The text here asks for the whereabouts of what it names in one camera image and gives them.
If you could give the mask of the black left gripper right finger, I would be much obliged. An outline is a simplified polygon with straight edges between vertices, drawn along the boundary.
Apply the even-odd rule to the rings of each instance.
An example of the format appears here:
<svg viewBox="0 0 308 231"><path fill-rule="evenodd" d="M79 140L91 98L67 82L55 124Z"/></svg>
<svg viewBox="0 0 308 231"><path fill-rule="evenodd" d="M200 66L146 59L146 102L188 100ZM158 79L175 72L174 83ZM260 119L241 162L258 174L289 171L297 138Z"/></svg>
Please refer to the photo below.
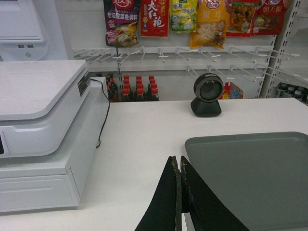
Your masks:
<svg viewBox="0 0 308 231"><path fill-rule="evenodd" d="M186 157L180 159L182 212L194 231L249 230L214 194Z"/></svg>

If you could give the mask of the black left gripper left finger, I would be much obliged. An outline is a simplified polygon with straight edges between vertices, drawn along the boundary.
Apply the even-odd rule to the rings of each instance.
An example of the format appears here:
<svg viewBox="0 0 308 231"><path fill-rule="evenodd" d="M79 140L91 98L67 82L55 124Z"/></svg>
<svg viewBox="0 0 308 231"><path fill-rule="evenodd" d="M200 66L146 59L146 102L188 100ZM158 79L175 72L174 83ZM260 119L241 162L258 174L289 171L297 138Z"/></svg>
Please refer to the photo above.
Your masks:
<svg viewBox="0 0 308 231"><path fill-rule="evenodd" d="M181 176L175 156L167 159L152 200L137 231L182 230Z"/></svg>

